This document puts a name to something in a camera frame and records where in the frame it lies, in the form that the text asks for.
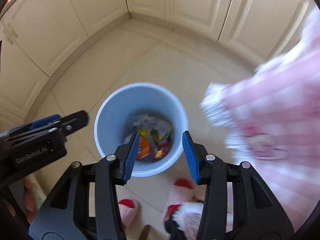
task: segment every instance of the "red sock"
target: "red sock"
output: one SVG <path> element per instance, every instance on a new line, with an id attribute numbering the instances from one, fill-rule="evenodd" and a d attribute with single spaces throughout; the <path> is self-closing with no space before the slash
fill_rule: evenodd
<path id="1" fill-rule="evenodd" d="M 177 179 L 174 185 L 179 186 L 179 187 L 187 187 L 193 189 L 193 185 L 191 184 L 190 181 L 187 179 Z M 179 207 L 180 205 L 171 205 L 168 207 L 168 211 L 165 215 L 164 220 L 169 219 L 170 215 Z"/>
<path id="2" fill-rule="evenodd" d="M 129 208 L 134 208 L 133 201 L 130 200 L 130 199 L 120 200 L 120 201 L 119 201 L 119 204 L 125 205 L 125 206 L 127 206 L 127 207 L 129 207 Z"/>

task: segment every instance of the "cabinet handle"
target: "cabinet handle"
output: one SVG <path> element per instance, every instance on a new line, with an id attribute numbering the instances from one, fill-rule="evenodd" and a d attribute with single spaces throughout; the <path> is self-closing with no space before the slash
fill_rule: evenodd
<path id="1" fill-rule="evenodd" d="M 4 33 L 7 41 L 9 41 L 10 45 L 13 45 L 13 40 L 10 38 L 9 34 L 5 30 L 3 30 L 2 32 Z"/>
<path id="2" fill-rule="evenodd" d="M 12 28 L 11 24 L 8 23 L 8 27 L 11 30 L 12 35 L 17 39 L 19 36 L 18 34 L 15 32 L 15 30 Z"/>

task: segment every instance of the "blue trash can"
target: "blue trash can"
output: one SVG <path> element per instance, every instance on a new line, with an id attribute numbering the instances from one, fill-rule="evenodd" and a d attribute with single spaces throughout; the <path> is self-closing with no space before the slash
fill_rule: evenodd
<path id="1" fill-rule="evenodd" d="M 136 161 L 132 176 L 148 177 L 165 171 L 181 153 L 182 133 L 188 118 L 179 99 L 168 89 L 152 83 L 133 83 L 113 92 L 101 105 L 95 123 L 94 140 L 102 157 L 113 154 L 130 134 L 127 117 L 149 114 L 172 124 L 172 147 L 165 158 L 155 163 Z"/>

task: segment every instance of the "floor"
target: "floor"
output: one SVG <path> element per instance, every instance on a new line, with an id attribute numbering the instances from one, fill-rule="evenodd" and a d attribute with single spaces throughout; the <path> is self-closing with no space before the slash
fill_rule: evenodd
<path id="1" fill-rule="evenodd" d="M 230 151 L 223 143 L 226 131 L 208 124 L 199 104 L 211 82 L 233 83 L 251 75 L 248 67 L 215 44 L 199 42 L 181 31 L 131 18 L 83 53 L 39 108 L 35 120 L 84 109 L 89 112 L 90 123 L 68 138 L 67 156 L 39 170 L 36 177 L 47 194 L 73 161 L 97 162 L 100 155 L 94 143 L 93 125 L 101 104 L 118 88 L 145 81 L 171 90 L 185 107 L 193 140 L 230 162 Z M 161 215 L 169 190 L 180 176 L 189 177 L 183 155 L 161 174 L 132 178 L 125 187 L 117 187 L 118 199 L 129 196 L 141 203 L 141 215 L 127 232 L 129 239 L 138 239 L 145 224 L 152 225 L 149 239 L 168 239 Z M 202 199 L 204 190 L 197 187 L 196 197 Z M 90 207 L 93 215 L 93 196 Z"/>

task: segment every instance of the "slipper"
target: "slipper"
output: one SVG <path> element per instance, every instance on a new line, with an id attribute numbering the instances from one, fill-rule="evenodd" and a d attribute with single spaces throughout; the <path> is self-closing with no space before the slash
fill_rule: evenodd
<path id="1" fill-rule="evenodd" d="M 119 201 L 119 210 L 124 229 L 126 230 L 137 216 L 139 202 L 132 198 L 126 198 Z"/>
<path id="2" fill-rule="evenodd" d="M 166 221 L 170 215 L 184 202 L 190 202 L 194 196 L 193 184 L 184 178 L 179 178 L 172 186 L 162 220 Z"/>

